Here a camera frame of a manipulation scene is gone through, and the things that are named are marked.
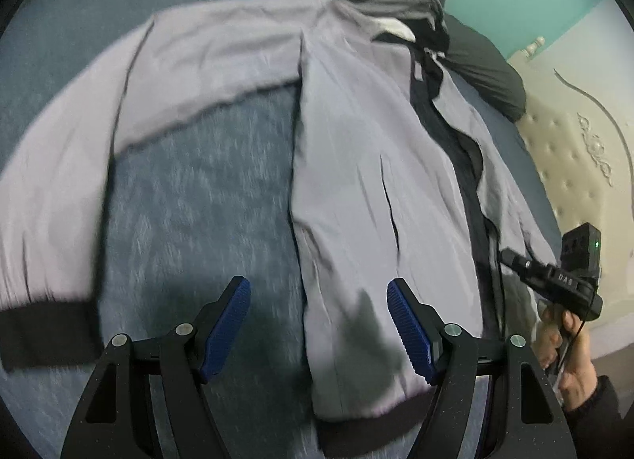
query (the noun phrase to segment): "hand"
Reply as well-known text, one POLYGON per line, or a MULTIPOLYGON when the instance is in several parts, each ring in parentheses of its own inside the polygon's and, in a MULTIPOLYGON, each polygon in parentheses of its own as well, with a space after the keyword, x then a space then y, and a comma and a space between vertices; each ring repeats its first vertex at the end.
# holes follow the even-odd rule
MULTIPOLYGON (((579 316, 569 310, 564 311, 563 327, 574 337, 581 327, 579 316)), ((541 315, 537 340, 533 343, 533 351, 541 367, 545 369, 555 361, 561 343, 558 323, 554 321, 552 308, 548 307, 541 315)), ((597 370, 590 360, 590 333, 584 327, 572 349, 568 350, 559 381, 565 410, 573 411, 581 406, 595 392, 597 382, 597 370)))

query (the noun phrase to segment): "jacket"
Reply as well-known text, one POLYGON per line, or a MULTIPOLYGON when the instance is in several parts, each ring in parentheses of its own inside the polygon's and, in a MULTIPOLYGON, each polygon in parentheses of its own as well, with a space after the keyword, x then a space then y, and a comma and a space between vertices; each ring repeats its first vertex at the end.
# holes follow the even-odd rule
MULTIPOLYGON (((112 156, 200 110, 301 78, 291 216, 315 414, 371 418, 429 392, 387 304, 403 277, 445 321, 481 335, 465 209, 410 101, 406 46, 335 0, 228 0, 155 15, 42 111, 0 177, 0 356, 7 369, 94 360, 94 258, 112 156)), ((477 194, 496 247, 552 251, 481 117, 446 74, 434 100, 480 147, 477 194)), ((537 307, 502 269, 506 333, 537 307)))

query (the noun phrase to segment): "jacket sleeve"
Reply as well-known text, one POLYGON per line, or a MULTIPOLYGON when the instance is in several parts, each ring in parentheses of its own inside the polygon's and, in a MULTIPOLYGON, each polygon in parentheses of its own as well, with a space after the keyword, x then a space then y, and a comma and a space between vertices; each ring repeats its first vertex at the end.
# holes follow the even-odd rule
POLYGON ((621 420, 616 392, 608 377, 599 377, 592 396, 582 406, 566 413, 565 418, 573 435, 578 459, 628 456, 624 452, 632 445, 632 429, 628 429, 626 422, 621 420))
POLYGON ((0 358, 6 371, 90 363, 101 354, 92 293, 99 215, 116 111, 149 28, 128 34, 69 83, 2 171, 0 358))

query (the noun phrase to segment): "headboard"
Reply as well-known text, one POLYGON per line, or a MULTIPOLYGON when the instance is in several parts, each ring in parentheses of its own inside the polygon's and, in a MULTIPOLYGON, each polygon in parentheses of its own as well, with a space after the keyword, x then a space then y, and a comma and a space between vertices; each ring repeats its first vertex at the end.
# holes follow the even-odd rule
POLYGON ((534 61, 543 43, 536 39, 508 61, 527 94, 518 128, 560 231, 586 221, 601 231, 603 312, 589 323, 599 357, 634 342, 634 134, 627 114, 609 112, 592 86, 534 61))

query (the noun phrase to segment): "finger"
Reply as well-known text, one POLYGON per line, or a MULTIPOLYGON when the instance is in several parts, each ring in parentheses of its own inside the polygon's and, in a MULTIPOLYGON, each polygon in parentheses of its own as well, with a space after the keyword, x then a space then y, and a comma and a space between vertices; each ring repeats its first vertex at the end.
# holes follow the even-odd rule
POLYGON ((557 325, 553 323, 540 323, 537 329, 537 339, 533 344, 533 348, 545 349, 553 347, 558 333, 559 329, 557 325))
POLYGON ((552 363, 555 362, 555 359, 557 359, 556 350, 549 350, 548 352, 546 352, 543 358, 540 360, 541 369, 546 369, 547 367, 549 367, 552 363))
POLYGON ((550 323, 552 322, 554 316, 553 316, 553 308, 552 306, 548 306, 546 307, 543 312, 541 313, 541 321, 544 323, 550 323))
POLYGON ((537 314, 540 315, 540 320, 543 321, 544 312, 551 306, 550 302, 540 298, 537 300, 537 314))
POLYGON ((562 343, 563 338, 561 337, 561 333, 559 332, 559 329, 555 327, 550 333, 550 344, 552 344, 555 348, 559 348, 562 343))
POLYGON ((569 310, 563 313, 563 327, 570 333, 577 333, 581 328, 581 320, 579 316, 571 313, 569 310))

